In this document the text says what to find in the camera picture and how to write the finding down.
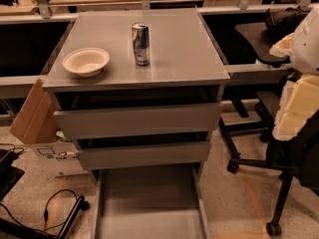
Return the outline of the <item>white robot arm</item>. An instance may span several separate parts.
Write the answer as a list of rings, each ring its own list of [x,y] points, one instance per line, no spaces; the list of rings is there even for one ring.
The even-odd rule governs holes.
[[[296,30],[282,38],[269,51],[271,55],[287,55],[293,69],[302,76],[283,87],[272,135],[288,141],[319,110],[319,8],[314,7]]]

